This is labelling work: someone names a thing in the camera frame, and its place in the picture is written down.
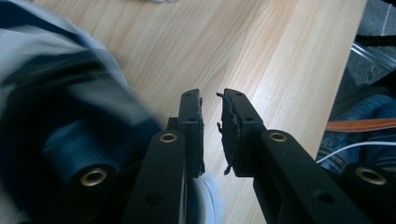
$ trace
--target wooden surface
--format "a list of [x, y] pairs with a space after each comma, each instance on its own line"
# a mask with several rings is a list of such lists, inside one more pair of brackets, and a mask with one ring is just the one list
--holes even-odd
[[251, 179], [227, 166], [216, 122], [224, 88], [244, 92], [269, 129], [311, 156], [329, 117], [365, 0], [35, 0], [115, 55], [131, 89], [164, 125], [180, 94], [204, 98], [206, 170], [216, 175], [224, 223], [263, 223]]

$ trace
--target denim fabric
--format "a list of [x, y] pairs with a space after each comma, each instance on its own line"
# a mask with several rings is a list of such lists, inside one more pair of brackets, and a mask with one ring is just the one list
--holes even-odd
[[[387, 95], [373, 95], [356, 105], [337, 120], [391, 119], [396, 118], [396, 100]], [[323, 136], [317, 160], [336, 149], [367, 141], [396, 142], [396, 129], [386, 129], [367, 133], [326, 132]], [[354, 147], [338, 153], [320, 165], [337, 174], [348, 163], [363, 162], [396, 174], [396, 147], [364, 146]]]

